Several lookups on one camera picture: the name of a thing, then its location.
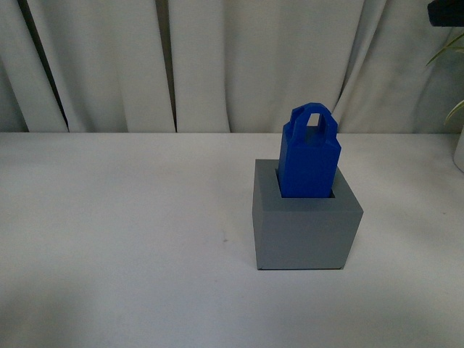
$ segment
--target white curtain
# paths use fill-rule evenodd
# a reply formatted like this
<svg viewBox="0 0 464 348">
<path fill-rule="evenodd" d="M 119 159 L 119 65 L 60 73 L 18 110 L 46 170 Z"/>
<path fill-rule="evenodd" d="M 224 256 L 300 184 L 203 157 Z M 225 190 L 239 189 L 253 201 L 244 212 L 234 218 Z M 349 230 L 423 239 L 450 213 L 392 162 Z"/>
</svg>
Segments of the white curtain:
<svg viewBox="0 0 464 348">
<path fill-rule="evenodd" d="M 426 67 L 458 30 L 428 2 L 158 0 L 162 37 L 155 0 L 3 0 L 0 131 L 278 133 L 323 102 L 341 132 L 458 132 L 462 55 Z"/>
</svg>

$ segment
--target rectangular hole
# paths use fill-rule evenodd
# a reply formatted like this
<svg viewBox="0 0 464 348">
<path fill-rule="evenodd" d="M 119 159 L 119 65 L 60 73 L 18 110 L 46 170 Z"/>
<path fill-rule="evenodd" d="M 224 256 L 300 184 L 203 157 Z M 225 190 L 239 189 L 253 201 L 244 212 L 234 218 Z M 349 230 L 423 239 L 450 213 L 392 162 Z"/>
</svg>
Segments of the rectangular hole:
<svg viewBox="0 0 464 348">
<path fill-rule="evenodd" d="M 307 123 L 309 126 L 318 125 L 320 114 L 311 114 L 310 121 Z"/>
</svg>

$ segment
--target blue plastic piece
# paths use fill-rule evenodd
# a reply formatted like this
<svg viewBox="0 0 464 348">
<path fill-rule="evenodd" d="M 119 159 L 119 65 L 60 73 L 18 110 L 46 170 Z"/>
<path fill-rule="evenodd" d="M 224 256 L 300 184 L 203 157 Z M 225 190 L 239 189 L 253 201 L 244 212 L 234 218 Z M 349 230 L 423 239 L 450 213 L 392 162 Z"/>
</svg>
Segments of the blue plastic piece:
<svg viewBox="0 0 464 348">
<path fill-rule="evenodd" d="M 308 126 L 319 114 L 317 126 Z M 291 111 L 283 126 L 278 182 L 283 198 L 328 198 L 334 183 L 341 146 L 338 125 L 328 109 L 309 103 Z"/>
</svg>

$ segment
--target gray cube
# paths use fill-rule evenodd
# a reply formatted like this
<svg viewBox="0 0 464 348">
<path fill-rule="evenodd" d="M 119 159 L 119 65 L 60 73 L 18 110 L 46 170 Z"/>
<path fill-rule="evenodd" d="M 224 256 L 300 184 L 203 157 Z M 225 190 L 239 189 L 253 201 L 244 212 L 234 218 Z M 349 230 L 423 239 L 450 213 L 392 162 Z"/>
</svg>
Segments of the gray cube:
<svg viewBox="0 0 464 348">
<path fill-rule="evenodd" d="M 282 198 L 278 160 L 257 159 L 253 227 L 259 270 L 343 268 L 363 209 L 337 168 L 330 198 Z"/>
</svg>

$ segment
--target white table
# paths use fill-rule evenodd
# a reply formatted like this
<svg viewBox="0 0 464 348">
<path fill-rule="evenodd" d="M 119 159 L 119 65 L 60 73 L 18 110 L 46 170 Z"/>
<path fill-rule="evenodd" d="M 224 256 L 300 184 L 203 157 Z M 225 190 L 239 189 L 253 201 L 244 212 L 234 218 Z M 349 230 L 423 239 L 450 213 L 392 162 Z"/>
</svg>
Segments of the white table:
<svg viewBox="0 0 464 348">
<path fill-rule="evenodd" d="M 1 134 L 0 347 L 464 347 L 456 136 L 339 135 L 344 270 L 258 271 L 257 134 Z"/>
</svg>

